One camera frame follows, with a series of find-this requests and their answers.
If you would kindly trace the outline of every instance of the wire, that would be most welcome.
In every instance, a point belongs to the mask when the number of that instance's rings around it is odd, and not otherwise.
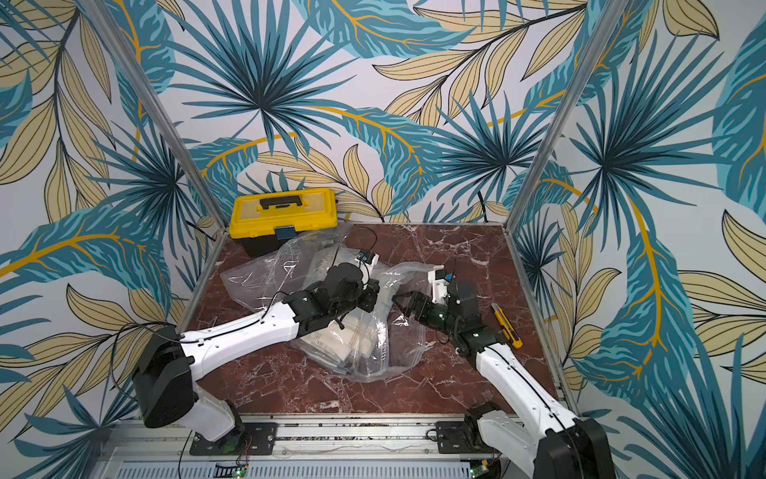
[[[186,450],[186,445],[189,443],[189,438],[192,436],[192,432],[189,431],[189,435],[186,436],[186,442],[184,443],[184,447],[181,449],[181,454],[178,455],[178,479],[184,479],[181,477],[181,459],[184,458],[184,451]]]
[[[117,331],[117,334],[114,335],[114,343],[112,344],[112,356],[109,357],[109,375],[112,378],[112,382],[114,383],[114,386],[128,399],[131,401],[134,401],[136,404],[139,403],[138,399],[134,398],[127,392],[125,392],[125,389],[120,387],[119,383],[116,379],[114,379],[114,354],[117,351],[117,340],[119,339],[119,335],[125,330],[127,326],[132,326],[134,323],[125,323],[120,327],[119,331]]]
[[[506,362],[506,364],[508,365],[508,367],[509,367],[509,368],[510,368],[510,369],[511,369],[513,372],[515,372],[516,374],[518,374],[518,375],[519,375],[519,377],[520,377],[521,379],[524,379],[524,382],[526,382],[526,383],[527,383],[527,385],[529,386],[529,388],[530,388],[530,389],[531,389],[531,390],[532,390],[532,391],[533,391],[533,392],[534,392],[534,393],[537,395],[537,397],[538,397],[538,398],[540,398],[540,402],[542,402],[542,404],[543,404],[543,405],[544,405],[544,406],[545,406],[545,407],[546,407],[546,408],[547,408],[547,409],[550,411],[550,414],[549,414],[549,415],[550,415],[550,416],[551,416],[553,419],[555,419],[555,420],[556,420],[556,422],[558,423],[558,425],[560,425],[560,426],[561,426],[561,430],[564,432],[564,434],[566,434],[566,435],[567,435],[567,437],[569,438],[569,441],[571,442],[571,448],[572,448],[572,449],[574,449],[574,452],[575,452],[575,454],[576,454],[576,457],[577,457],[577,463],[578,463],[578,465],[580,466],[580,478],[581,478],[581,479],[583,479],[583,478],[584,478],[584,475],[583,475],[583,474],[584,474],[584,472],[583,472],[583,470],[582,470],[582,461],[580,460],[580,451],[578,451],[578,449],[577,449],[577,446],[576,446],[576,444],[575,444],[575,440],[574,440],[574,439],[572,439],[572,436],[569,434],[569,431],[567,431],[567,428],[565,428],[565,427],[564,427],[564,423],[563,423],[563,422],[561,422],[561,420],[558,418],[558,416],[557,416],[556,414],[554,414],[554,413],[553,413],[553,409],[551,409],[551,406],[550,406],[550,405],[548,405],[548,402],[547,402],[547,401],[545,401],[545,400],[543,399],[543,397],[540,395],[540,393],[537,391],[537,389],[535,389],[535,388],[532,386],[532,384],[529,382],[529,380],[527,380],[527,378],[526,378],[526,377],[524,377],[524,375],[523,375],[523,374],[521,374],[521,373],[520,373],[520,372],[519,372],[519,371],[518,371],[518,370],[517,370],[515,367],[513,367],[513,365],[512,365],[511,363],[509,363],[509,362],[508,362],[508,360],[506,359],[506,357],[505,357],[505,356],[503,356],[502,354],[498,353],[498,352],[497,352],[497,350],[495,350],[495,348],[493,348],[493,347],[491,347],[491,346],[486,346],[486,348],[487,348],[487,349],[491,349],[491,350],[492,350],[492,351],[493,351],[493,352],[494,352],[494,353],[495,353],[497,356],[500,356],[500,359],[502,359],[503,361],[505,361],[505,362]]]

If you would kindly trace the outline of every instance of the blue leaf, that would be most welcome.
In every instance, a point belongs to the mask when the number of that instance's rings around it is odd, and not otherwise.
[[[93,419],[93,416],[90,415],[87,409],[85,409],[83,403],[74,397],[72,391],[70,391],[66,386],[64,386],[64,394],[67,397],[69,409],[72,410],[74,417],[77,418],[77,420],[80,421],[83,425],[86,425],[91,429],[98,429],[99,425],[96,423],[96,420]]]
[[[641,25],[643,25],[653,1],[634,0],[628,2],[625,12],[620,17],[619,25],[615,27],[607,43],[607,50],[601,55],[601,61],[585,85],[580,96],[580,104],[593,98],[609,80],[611,73],[625,60],[631,46],[638,40]],[[526,113],[549,114],[558,107],[569,85],[569,80],[577,69],[578,59],[581,58],[585,45],[588,44],[606,4],[607,0],[590,0],[588,2],[583,25],[574,39],[571,53],[547,77],[529,89],[524,99]]]
[[[766,15],[747,36],[726,78],[713,116],[713,152],[726,196],[766,221]]]
[[[0,369],[0,384],[5,382],[29,382],[29,378],[11,369]]]
[[[189,150],[205,184],[227,216],[234,210],[234,200],[241,196],[237,190],[237,175],[257,161],[259,143],[258,140],[219,138]]]
[[[114,0],[106,0],[106,6],[133,48],[154,91],[157,94],[165,91],[173,77],[174,71],[170,64],[174,55],[168,45],[172,39],[170,26],[156,0],[122,0],[119,4]],[[117,83],[125,113],[134,125],[145,125],[149,119],[146,110],[119,68]]]
[[[328,111],[340,115],[349,133],[378,151],[385,180],[394,189],[389,215],[402,213],[419,202],[437,183],[434,169],[440,148],[428,128],[379,108]]]
[[[696,335],[675,258],[640,217],[639,226],[627,255],[625,304],[601,334],[601,348],[574,364],[608,395],[644,407],[686,381]]]
[[[32,110],[32,82],[29,72],[14,87],[0,88],[0,148],[5,147],[16,128]]]
[[[410,10],[406,0],[293,0],[306,22],[327,41],[361,58],[419,57],[449,50],[470,31],[449,31]]]
[[[34,299],[36,297],[39,297],[39,296],[26,296],[26,297],[22,297],[22,298],[20,298],[20,300],[26,300],[26,301],[23,301],[20,304],[23,304],[23,303],[26,303],[27,301],[29,301],[29,299],[27,299],[27,298]],[[3,308],[2,308],[3,306],[6,306],[6,305],[8,305],[10,303],[14,303],[15,301],[19,301],[19,300],[9,301],[6,304],[1,305],[0,306],[0,314],[5,313],[6,311],[12,310],[14,307],[17,307],[17,306],[20,305],[20,304],[16,304],[13,307],[10,307],[10,308],[8,308],[5,311],[3,310]],[[50,320],[44,320],[42,318],[37,318],[36,320],[24,320],[24,321],[18,321],[17,323],[6,324],[5,326],[0,326],[0,336],[2,336],[3,334],[10,333],[11,331],[17,330],[19,328],[31,326],[31,325],[37,324],[37,323],[50,323]]]
[[[513,208],[516,195],[519,194],[524,178],[526,178],[526,173],[526,171],[521,172],[513,179],[502,198],[502,203],[508,208],[508,211]],[[566,203],[572,195],[573,188],[572,178],[566,167],[560,166],[554,161],[548,161],[542,176],[540,176],[540,181],[535,187],[535,192],[526,204],[519,226],[526,225],[534,219],[543,205],[563,205]]]
[[[27,351],[23,346],[18,346],[16,344],[0,344],[0,356],[29,359],[30,361],[34,360],[34,356],[32,356],[29,351]]]
[[[7,290],[7,284],[47,283],[98,271],[129,289],[147,289],[165,313],[170,311],[170,276],[162,239],[144,228],[142,219],[132,212],[109,206],[77,210],[33,230],[4,259],[9,262],[0,267],[0,278],[9,273],[17,277],[0,283],[0,291]]]
[[[30,426],[45,434],[61,436],[89,431],[91,429],[86,425],[70,424],[53,418],[39,418],[29,414],[24,414],[24,416],[27,418]]]

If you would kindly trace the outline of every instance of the wall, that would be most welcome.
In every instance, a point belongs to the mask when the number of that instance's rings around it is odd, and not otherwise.
[[[629,2],[514,232],[620,477],[766,474],[764,13]]]
[[[147,45],[170,39],[154,2],[113,5]],[[151,336],[134,323],[183,318],[215,231],[74,2],[0,18],[0,475],[81,477],[136,410],[109,379],[132,391]]]
[[[328,186],[359,221],[502,221],[603,4],[179,2],[162,103],[225,215]]]

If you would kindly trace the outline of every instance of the clear plastic bag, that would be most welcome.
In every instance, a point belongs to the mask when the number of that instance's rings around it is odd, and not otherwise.
[[[323,280],[333,261],[357,264],[359,250],[339,247],[351,228],[346,224],[304,233],[279,251],[225,271],[221,279],[234,300],[253,311],[262,310],[277,291],[292,293]],[[392,309],[392,298],[411,290],[430,294],[427,273],[433,269],[433,265],[422,263],[389,267],[378,262],[369,270],[381,287],[371,313],[356,308],[343,319],[343,329],[333,322],[291,345],[354,381],[388,379],[411,369],[430,347],[425,341],[426,327]]]

